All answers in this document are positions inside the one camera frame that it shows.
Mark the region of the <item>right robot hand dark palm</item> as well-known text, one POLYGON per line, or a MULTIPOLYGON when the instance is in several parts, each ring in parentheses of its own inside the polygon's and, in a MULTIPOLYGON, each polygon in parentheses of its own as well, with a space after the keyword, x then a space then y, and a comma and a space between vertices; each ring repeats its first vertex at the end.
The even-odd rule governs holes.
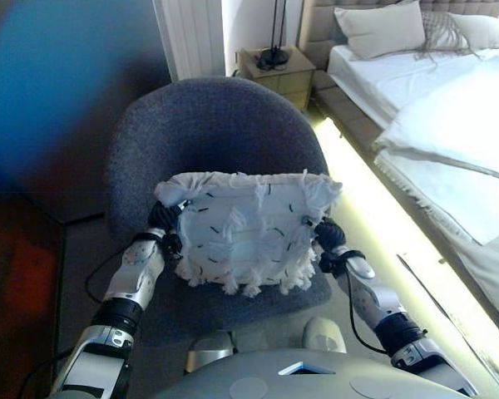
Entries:
POLYGON ((308 216, 302 218, 302 225, 312 231, 313 239, 324 252, 333 252, 346 242, 344 231, 335 221, 324 216, 318 223, 308 216))

